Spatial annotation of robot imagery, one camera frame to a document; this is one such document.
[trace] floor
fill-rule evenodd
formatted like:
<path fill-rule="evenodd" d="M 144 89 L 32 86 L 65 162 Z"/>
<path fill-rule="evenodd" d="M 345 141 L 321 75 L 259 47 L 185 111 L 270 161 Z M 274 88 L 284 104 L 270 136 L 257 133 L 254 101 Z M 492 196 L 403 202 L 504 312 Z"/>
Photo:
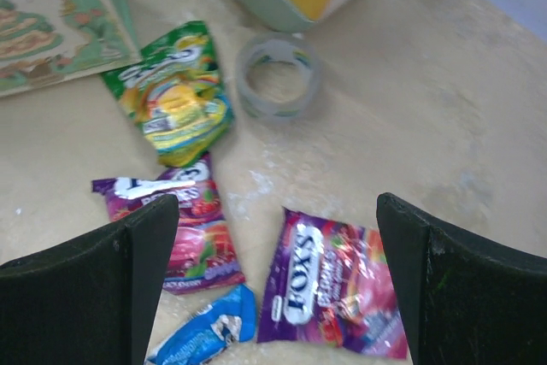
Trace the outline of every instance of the floor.
<path fill-rule="evenodd" d="M 263 30 L 229 0 L 129 1 L 143 44 L 187 19 L 206 20 L 229 83 L 236 53 Z M 237 120 L 212 150 L 258 298 L 282 205 L 375 227 L 375 199 L 392 191 L 547 256 L 547 45 L 485 0 L 353 0 L 306 39 L 325 77 L 306 116 L 262 124 L 231 90 Z M 0 119 L 0 262 L 105 224 L 90 180 L 161 171 L 98 77 L 6 97 Z M 163 293 L 150 343 L 224 291 Z M 388 363 L 304 344 L 242 344 L 216 363 L 319 360 Z"/>

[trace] adhesive tape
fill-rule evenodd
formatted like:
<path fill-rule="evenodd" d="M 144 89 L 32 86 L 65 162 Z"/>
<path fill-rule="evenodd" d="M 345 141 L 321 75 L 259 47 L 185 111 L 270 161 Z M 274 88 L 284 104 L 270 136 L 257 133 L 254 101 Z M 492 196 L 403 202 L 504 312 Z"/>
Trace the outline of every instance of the adhesive tape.
<path fill-rule="evenodd" d="M 283 103 L 258 95 L 247 81 L 247 74 L 256 65 L 270 62 L 293 64 L 302 75 L 303 94 Z M 253 38 L 238 54 L 235 73 L 239 101 L 252 117 L 274 120 L 298 116 L 319 90 L 321 64 L 313 49 L 300 38 L 282 33 L 268 33 Z"/>

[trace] fox's candy packet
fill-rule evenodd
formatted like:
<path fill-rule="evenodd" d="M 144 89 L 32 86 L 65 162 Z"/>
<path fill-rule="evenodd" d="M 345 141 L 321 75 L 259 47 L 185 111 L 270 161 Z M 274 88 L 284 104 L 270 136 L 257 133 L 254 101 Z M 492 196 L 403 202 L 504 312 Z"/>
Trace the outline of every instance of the fox's candy packet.
<path fill-rule="evenodd" d="M 243 283 L 245 277 L 211 173 L 210 154 L 188 168 L 173 168 L 167 173 L 173 180 L 93 180 L 92 190 L 104 195 L 111 221 L 165 194 L 177 196 L 179 228 L 163 283 L 166 291 L 185 294 Z"/>
<path fill-rule="evenodd" d="M 197 312 L 157 348 L 146 363 L 155 365 L 199 365 L 207 363 L 234 342 L 255 336 L 255 295 L 246 286 L 237 286 Z"/>
<path fill-rule="evenodd" d="M 141 53 L 141 63 L 105 72 L 103 80 L 160 163 L 187 166 L 233 118 L 213 40 L 202 21 L 190 21 Z"/>
<path fill-rule="evenodd" d="M 406 358 L 378 232 L 285 209 L 258 329 L 259 343 L 273 340 Z"/>

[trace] black object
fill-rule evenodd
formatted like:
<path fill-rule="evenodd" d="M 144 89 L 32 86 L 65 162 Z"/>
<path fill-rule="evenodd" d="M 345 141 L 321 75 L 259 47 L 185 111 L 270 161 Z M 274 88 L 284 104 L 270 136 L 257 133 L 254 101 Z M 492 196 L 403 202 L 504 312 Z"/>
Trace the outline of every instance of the black object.
<path fill-rule="evenodd" d="M 415 365 L 547 364 L 546 259 L 392 194 L 376 216 Z"/>
<path fill-rule="evenodd" d="M 178 219 L 164 196 L 0 266 L 0 364 L 142 365 Z"/>

